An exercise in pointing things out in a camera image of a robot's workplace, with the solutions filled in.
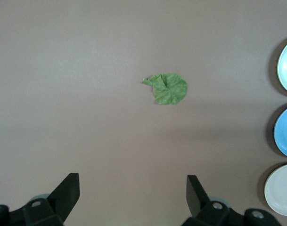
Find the leaf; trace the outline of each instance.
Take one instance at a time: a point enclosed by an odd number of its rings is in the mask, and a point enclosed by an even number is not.
[[[154,97],[161,105],[177,105],[187,93],[187,83],[174,73],[156,74],[150,79],[143,79],[142,82],[153,86]]]

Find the crumpled green leaf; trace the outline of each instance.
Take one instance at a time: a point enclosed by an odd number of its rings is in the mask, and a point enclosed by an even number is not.
[[[154,97],[160,105],[177,105],[187,93],[187,83],[174,73],[156,74],[142,80],[142,83],[153,86]]]

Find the black metal bracket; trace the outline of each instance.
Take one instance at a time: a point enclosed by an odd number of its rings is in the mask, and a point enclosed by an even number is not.
[[[267,211],[247,209],[236,213],[224,203],[210,201],[198,178],[187,176],[186,200],[192,217],[182,226],[281,226]]]
[[[79,196],[79,175],[70,173],[47,199],[32,200],[13,212],[0,205],[0,226],[63,226]]]

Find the green leaf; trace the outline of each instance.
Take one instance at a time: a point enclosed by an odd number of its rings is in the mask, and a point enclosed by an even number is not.
[[[187,83],[174,73],[156,74],[149,79],[143,79],[142,82],[153,86],[154,97],[161,105],[177,105],[187,93]]]

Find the gray table surface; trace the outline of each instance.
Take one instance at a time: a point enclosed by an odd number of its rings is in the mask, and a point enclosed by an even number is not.
[[[0,1],[0,203],[78,172],[66,226],[179,226],[186,176],[241,214],[287,162],[276,66],[287,0]],[[178,106],[141,80],[179,73]]]

